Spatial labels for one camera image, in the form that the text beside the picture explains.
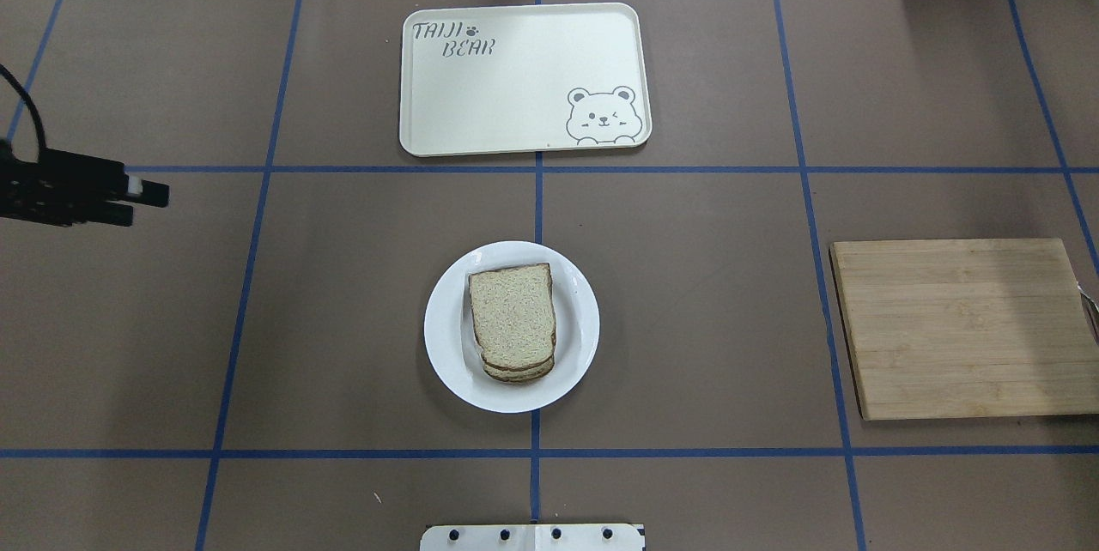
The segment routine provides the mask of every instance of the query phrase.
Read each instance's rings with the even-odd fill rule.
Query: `stack of bread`
[[[474,334],[485,372],[501,382],[530,382],[550,373],[557,346],[550,264],[469,275]]]

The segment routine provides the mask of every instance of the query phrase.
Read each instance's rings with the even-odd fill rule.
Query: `cartoon bear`
[[[566,129],[568,134],[579,145],[590,140],[596,144],[633,143],[641,134],[642,121],[633,108],[637,98],[633,89],[619,86],[608,92],[591,93],[584,88],[568,92],[568,102],[573,106]]]

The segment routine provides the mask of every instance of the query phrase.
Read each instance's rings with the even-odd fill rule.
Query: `sliced bread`
[[[556,317],[550,264],[469,275],[474,333],[485,371],[501,381],[529,381],[553,368]]]

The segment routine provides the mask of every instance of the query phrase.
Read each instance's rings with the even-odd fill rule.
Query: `white tray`
[[[420,10],[401,41],[401,145],[417,156],[632,147],[653,122],[624,3]]]

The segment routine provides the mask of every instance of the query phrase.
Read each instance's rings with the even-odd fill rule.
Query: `brown tabletop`
[[[641,18],[644,147],[400,148],[410,12],[584,1]],[[131,229],[0,221],[0,548],[537,519],[1094,550],[1099,417],[863,421],[826,250],[1056,236],[1099,291],[1097,33],[1099,0],[0,0],[51,145],[173,192]],[[33,158],[4,89],[9,129]],[[587,375],[533,414],[456,398],[423,344],[435,280],[498,240],[600,305]]]

